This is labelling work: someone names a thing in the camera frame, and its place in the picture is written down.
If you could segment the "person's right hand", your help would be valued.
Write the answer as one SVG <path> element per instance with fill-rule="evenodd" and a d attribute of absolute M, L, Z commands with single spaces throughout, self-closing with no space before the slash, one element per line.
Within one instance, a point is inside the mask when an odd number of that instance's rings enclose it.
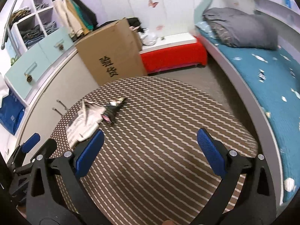
<path fill-rule="evenodd" d="M 166 220 L 162 223 L 162 225 L 175 225 L 175 223 L 171 220 Z"/>

